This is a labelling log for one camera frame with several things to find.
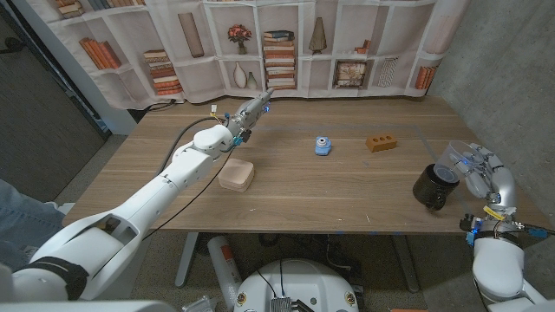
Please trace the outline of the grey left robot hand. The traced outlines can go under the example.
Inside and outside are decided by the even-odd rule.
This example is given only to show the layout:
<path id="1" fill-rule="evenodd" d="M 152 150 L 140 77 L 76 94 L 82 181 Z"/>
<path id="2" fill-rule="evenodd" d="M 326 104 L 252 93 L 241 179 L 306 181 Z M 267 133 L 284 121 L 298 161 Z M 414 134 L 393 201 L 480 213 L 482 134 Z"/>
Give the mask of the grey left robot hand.
<path id="1" fill-rule="evenodd" d="M 247 142 L 258 119 L 270 110 L 270 99 L 274 88 L 269 88 L 258 97 L 244 102 L 229 119 L 227 129 L 232 133 L 233 145 Z"/>

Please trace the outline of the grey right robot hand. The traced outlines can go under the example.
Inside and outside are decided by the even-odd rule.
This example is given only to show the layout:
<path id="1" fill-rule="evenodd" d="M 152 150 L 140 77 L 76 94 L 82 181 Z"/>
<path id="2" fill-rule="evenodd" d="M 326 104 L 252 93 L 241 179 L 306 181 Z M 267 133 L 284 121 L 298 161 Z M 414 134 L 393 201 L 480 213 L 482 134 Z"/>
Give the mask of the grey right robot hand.
<path id="1" fill-rule="evenodd" d="M 455 140 L 449 146 L 453 151 L 447 153 L 447 165 L 465 180 L 467 189 L 494 212 L 512 217 L 518 205 L 516 183 L 500 158 L 476 143 Z"/>

